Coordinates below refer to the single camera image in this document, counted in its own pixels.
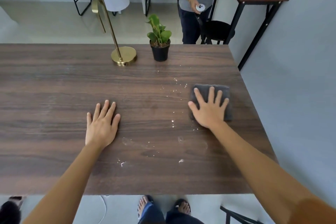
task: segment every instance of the white cable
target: white cable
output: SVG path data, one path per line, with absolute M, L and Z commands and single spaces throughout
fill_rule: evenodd
M 104 203 L 104 206 L 105 206 L 105 213 L 104 213 L 103 218 L 100 220 L 100 222 L 98 224 L 101 224 L 101 222 L 103 221 L 103 219 L 105 218 L 106 213 L 107 213 L 107 205 L 106 205 L 105 199 L 104 199 L 104 197 L 102 195 L 100 197 L 103 200 L 103 203 Z

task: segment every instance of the black plant pot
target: black plant pot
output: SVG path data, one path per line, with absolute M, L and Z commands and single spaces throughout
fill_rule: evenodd
M 156 61 L 166 61 L 168 59 L 168 51 L 170 47 L 170 39 L 167 42 L 167 46 L 165 47 L 154 47 L 151 45 L 151 41 L 149 41 L 149 44 L 153 51 L 153 56 Z

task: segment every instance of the soil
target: soil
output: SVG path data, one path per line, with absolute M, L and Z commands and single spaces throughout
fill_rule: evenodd
M 153 43 L 152 41 L 150 42 L 150 45 L 156 48 L 164 48 L 169 46 L 169 43 L 163 43 L 163 44 L 159 44 L 158 42 Z

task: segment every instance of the potted plant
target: potted plant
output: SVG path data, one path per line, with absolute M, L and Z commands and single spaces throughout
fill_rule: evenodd
M 159 18 L 152 14 L 149 18 L 149 23 L 153 32 L 147 34 L 150 39 L 149 43 L 153 51 L 153 56 L 156 61 L 165 61 L 168 58 L 168 50 L 170 47 L 171 31 L 165 30 L 166 26 L 162 25 Z

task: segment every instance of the table leg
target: table leg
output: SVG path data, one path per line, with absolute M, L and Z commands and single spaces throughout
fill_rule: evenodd
M 271 10 L 266 12 L 265 20 L 263 21 L 261 27 L 259 28 L 257 34 L 254 37 L 252 43 L 250 44 L 250 47 L 247 49 L 244 57 L 241 59 L 239 65 L 238 65 L 239 71 L 241 71 L 241 69 L 245 65 L 246 61 L 250 57 L 251 53 L 253 52 L 253 50 L 256 47 L 257 43 L 259 42 L 260 38 L 263 36 L 263 34 L 264 34 L 266 28 L 268 27 L 269 23 L 272 21 L 273 17 L 275 16 L 277 11 L 279 10 L 281 4 L 282 4 L 282 2 L 279 2 L 278 4 L 273 5 Z
M 217 0 L 213 0 L 209 21 L 212 21 L 212 16 L 213 12 L 215 11 L 216 2 Z
M 233 19 L 232 19 L 232 22 L 231 22 L 231 25 L 230 25 L 229 33 L 228 33 L 227 38 L 226 38 L 226 40 L 223 44 L 229 44 L 229 42 L 230 42 L 230 40 L 233 36 L 233 32 L 235 31 L 235 28 L 236 28 L 237 23 L 239 21 L 239 18 L 241 16 L 242 12 L 243 12 L 244 6 L 245 6 L 245 2 L 242 2 L 242 3 L 238 4 L 236 13 L 233 16 Z
M 146 6 L 145 6 L 145 0 L 141 0 L 142 2 L 142 9 L 143 9 L 143 13 L 146 14 Z

